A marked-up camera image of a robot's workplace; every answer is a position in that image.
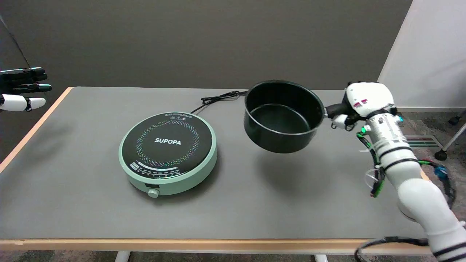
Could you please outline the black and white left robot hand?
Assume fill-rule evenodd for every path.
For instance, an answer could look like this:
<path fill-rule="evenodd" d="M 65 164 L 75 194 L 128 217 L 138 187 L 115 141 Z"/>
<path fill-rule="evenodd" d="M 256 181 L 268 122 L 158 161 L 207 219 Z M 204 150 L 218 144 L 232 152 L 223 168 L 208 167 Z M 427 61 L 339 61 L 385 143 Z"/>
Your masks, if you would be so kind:
<path fill-rule="evenodd" d="M 42 97 L 28 97 L 24 94 L 45 93 L 52 90 L 50 84 L 41 84 L 48 79 L 42 67 L 2 70 L 0 72 L 0 109 L 2 111 L 30 112 L 44 106 Z"/>

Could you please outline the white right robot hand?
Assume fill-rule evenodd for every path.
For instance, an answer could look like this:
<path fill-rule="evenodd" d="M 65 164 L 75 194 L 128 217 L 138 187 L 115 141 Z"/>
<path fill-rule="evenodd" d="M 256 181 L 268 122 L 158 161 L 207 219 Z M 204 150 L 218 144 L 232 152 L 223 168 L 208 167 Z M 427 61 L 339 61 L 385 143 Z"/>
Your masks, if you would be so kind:
<path fill-rule="evenodd" d="M 357 122 L 369 120 L 378 114 L 398 114 L 393 95 L 382 83 L 349 82 L 344 91 L 341 103 L 325 108 L 332 129 L 351 131 Z"/>

